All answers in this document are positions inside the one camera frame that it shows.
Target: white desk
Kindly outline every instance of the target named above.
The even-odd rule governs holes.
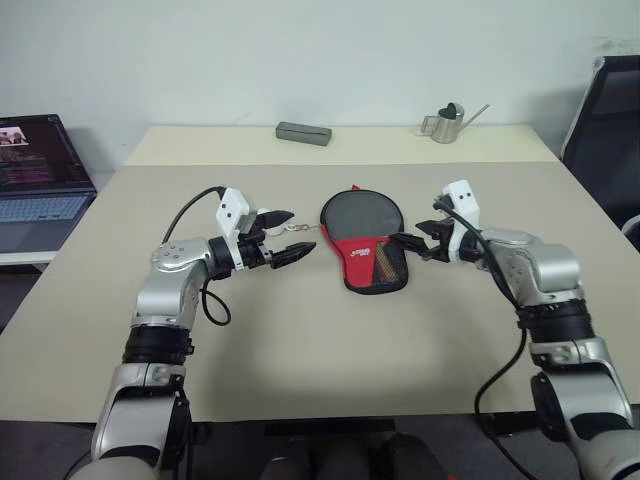
[[[483,225],[532,232],[568,245],[581,259],[596,331],[607,339],[631,400],[640,401],[640,256],[528,127],[477,128],[449,146],[426,138],[412,143],[408,129],[345,128],[324,149],[279,141],[273,129],[238,131],[149,131],[0,336],[6,386],[0,418],[95,421],[152,250],[186,200],[221,183],[240,188],[258,206],[291,209],[304,223],[317,220],[331,195],[357,183],[393,198],[407,231],[416,233],[416,222],[438,218],[430,204],[441,187],[467,178]],[[362,142],[359,154],[351,135]],[[372,150],[371,142],[386,150]],[[358,161],[412,164],[331,165],[347,144]],[[282,164],[300,162],[305,151],[324,165]],[[476,155],[492,162],[462,161]],[[442,158],[449,163],[438,163]],[[152,166],[153,159],[162,166]],[[236,159],[245,165],[212,165]],[[272,165],[247,165],[260,159]],[[175,238],[216,236],[215,208],[213,198],[196,204]],[[215,327],[198,314],[186,381],[194,419],[471,411],[476,389],[513,353],[519,336],[489,276],[470,265],[408,255],[407,287],[361,296],[346,290],[338,259],[318,232],[290,233],[269,246],[307,240],[318,246],[294,265],[213,285],[234,318]],[[484,408],[531,409],[535,371],[525,355],[489,392]]]
[[[97,172],[92,173],[91,181],[100,192],[107,184],[113,173]],[[46,266],[56,256],[57,251],[48,252],[16,252],[16,253],[0,253],[0,267],[8,265],[36,265]]]

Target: office chair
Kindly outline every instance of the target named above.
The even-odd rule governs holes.
[[[596,60],[561,160],[640,252],[640,55]]]

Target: robotic arm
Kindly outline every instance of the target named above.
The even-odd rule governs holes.
[[[437,247],[403,233],[394,239],[425,260],[472,262],[494,278],[496,262],[516,300],[518,326],[531,335],[531,358],[542,369],[531,380],[542,432],[569,445],[585,480],[640,479],[640,432],[632,429],[629,401],[591,326],[573,253],[524,232],[477,230],[479,208],[466,180],[445,187],[434,208],[449,215],[416,226],[439,241]]]
[[[315,247],[308,242],[276,253],[268,250],[264,230],[283,224],[293,214],[258,214],[240,191],[214,190],[220,196],[216,219],[223,236],[166,241],[153,252],[123,363],[114,372],[93,435],[93,462],[74,480],[147,480],[174,470],[190,434],[184,362],[194,350],[190,332],[203,289],[210,280],[227,278],[233,271],[265,264],[283,267]]]

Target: laptop screen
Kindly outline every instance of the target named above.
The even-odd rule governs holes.
[[[0,119],[0,193],[93,189],[57,115]]]

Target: dark floor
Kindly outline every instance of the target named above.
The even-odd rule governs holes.
[[[36,275],[0,274],[0,331],[36,279]],[[396,430],[423,439],[447,471],[459,480],[522,478],[482,436],[470,416],[407,416],[395,417],[394,421]],[[265,424],[214,425],[210,441],[196,447],[194,478],[257,480],[265,463],[288,441],[285,436],[266,436]],[[373,434],[366,441],[376,443],[385,435],[388,434]],[[73,461],[88,450],[90,439],[91,430],[78,426],[0,422],[0,479],[59,480]],[[325,444],[334,440],[318,436],[310,439]],[[538,478],[579,478],[566,447],[549,442],[537,431],[517,434],[503,442]],[[359,480],[353,475],[343,478]]]

